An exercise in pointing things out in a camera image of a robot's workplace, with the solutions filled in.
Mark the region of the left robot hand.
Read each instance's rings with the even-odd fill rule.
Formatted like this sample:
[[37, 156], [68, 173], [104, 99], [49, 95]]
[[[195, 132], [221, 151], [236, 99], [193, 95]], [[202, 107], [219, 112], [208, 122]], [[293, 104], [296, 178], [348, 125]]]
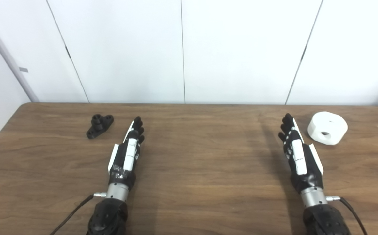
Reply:
[[128, 128], [124, 141], [114, 147], [114, 156], [108, 164], [109, 183], [123, 184], [131, 190], [136, 182], [135, 173], [137, 159], [141, 154], [141, 144], [145, 140], [143, 135], [143, 121], [137, 116]]

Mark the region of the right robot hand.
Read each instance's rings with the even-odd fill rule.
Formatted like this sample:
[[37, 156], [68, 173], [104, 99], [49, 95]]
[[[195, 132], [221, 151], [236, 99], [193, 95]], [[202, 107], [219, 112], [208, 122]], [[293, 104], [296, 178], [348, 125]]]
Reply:
[[323, 189], [323, 166], [313, 144], [306, 144], [299, 127], [289, 113], [285, 114], [278, 136], [291, 170], [290, 180], [294, 189], [301, 193], [308, 188]]

